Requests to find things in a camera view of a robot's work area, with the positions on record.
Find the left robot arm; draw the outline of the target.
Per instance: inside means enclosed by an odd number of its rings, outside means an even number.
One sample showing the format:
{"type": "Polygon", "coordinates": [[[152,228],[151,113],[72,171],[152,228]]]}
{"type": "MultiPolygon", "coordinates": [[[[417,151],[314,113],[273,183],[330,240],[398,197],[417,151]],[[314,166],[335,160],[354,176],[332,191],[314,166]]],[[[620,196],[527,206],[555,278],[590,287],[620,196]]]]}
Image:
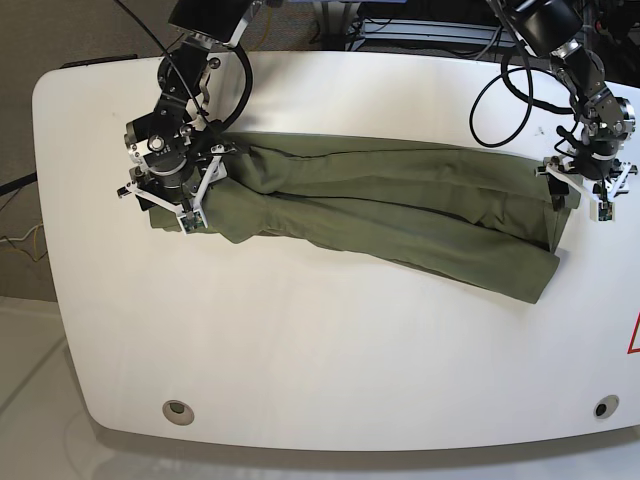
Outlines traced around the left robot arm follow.
{"type": "Polygon", "coordinates": [[[601,61],[579,42],[583,21],[570,2],[493,1],[491,5],[524,61],[527,50],[550,60],[552,75],[570,92],[574,120],[583,125],[580,138],[557,129],[571,150],[547,161],[543,173],[566,184],[573,183],[574,175],[593,181],[590,197],[598,219],[612,219],[614,199],[628,191],[627,178],[635,171],[633,164],[617,158],[635,131],[632,105],[613,94],[601,61]]]}

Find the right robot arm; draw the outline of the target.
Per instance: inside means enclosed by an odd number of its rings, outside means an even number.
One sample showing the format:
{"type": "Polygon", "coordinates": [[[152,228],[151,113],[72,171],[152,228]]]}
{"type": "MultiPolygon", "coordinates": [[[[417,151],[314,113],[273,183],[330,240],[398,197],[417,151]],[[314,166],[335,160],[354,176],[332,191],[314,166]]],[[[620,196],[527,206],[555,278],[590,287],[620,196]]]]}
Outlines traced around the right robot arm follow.
{"type": "Polygon", "coordinates": [[[118,7],[155,42],[162,54],[157,71],[160,96],[153,110],[126,126],[124,135],[133,162],[119,197],[134,197],[142,211],[160,208],[180,226],[192,230],[205,223],[202,204],[210,185],[226,175],[224,155],[233,152],[222,138],[244,111],[253,88],[253,70],[240,44],[261,7],[258,1],[179,1],[169,22],[183,33],[168,49],[123,2],[118,7]],[[219,61],[210,53],[223,47],[239,61],[244,87],[223,120],[209,117],[207,82],[219,61]]]}

